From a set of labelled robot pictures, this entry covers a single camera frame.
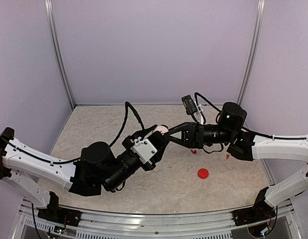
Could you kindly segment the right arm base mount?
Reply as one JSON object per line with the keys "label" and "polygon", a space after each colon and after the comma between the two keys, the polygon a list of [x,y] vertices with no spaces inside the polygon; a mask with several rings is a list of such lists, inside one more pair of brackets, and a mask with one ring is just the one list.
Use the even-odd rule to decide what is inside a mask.
{"label": "right arm base mount", "polygon": [[267,220],[270,217],[273,218],[276,216],[276,212],[274,208],[269,206],[253,205],[248,208],[234,210],[232,215],[234,218],[235,226],[242,226]]}

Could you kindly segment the pink round lid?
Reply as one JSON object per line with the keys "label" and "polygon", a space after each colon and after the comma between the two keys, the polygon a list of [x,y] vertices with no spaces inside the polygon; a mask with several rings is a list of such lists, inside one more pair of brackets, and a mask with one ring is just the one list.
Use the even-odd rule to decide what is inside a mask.
{"label": "pink round lid", "polygon": [[166,125],[158,125],[153,129],[153,133],[156,131],[160,132],[161,134],[165,134],[168,132],[168,127]]}

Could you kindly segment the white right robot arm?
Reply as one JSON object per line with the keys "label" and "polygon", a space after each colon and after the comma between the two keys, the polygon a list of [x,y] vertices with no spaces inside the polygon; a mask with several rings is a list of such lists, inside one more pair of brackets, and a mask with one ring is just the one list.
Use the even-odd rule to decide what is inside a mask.
{"label": "white right robot arm", "polygon": [[232,157],[253,161],[284,159],[305,162],[298,172],[277,185],[259,192],[255,206],[249,210],[254,221],[260,221],[279,203],[308,189],[308,134],[304,136],[268,136],[243,129],[247,113],[238,104],[226,102],[220,111],[217,124],[184,122],[170,128],[168,140],[191,149],[202,149],[213,144],[227,145]]}

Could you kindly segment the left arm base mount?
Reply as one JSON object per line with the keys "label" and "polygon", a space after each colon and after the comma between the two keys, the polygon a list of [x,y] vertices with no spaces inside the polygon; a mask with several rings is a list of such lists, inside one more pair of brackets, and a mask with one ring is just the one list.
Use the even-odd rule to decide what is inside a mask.
{"label": "left arm base mount", "polygon": [[63,224],[65,226],[78,227],[82,212],[63,207],[57,209],[39,209],[38,217],[50,222]]}

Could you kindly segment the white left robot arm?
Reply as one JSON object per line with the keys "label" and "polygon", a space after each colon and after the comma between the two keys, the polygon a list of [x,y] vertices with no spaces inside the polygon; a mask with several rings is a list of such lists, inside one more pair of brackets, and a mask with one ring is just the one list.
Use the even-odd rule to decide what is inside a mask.
{"label": "white left robot arm", "polygon": [[63,160],[28,147],[7,127],[0,135],[0,180],[14,186],[57,222],[64,217],[58,196],[40,188],[31,176],[84,197],[98,196],[102,189],[117,192],[139,168],[155,168],[166,147],[167,132],[167,127],[157,125],[137,131],[125,138],[125,150],[118,156],[106,142],[98,141],[83,148],[78,159]]}

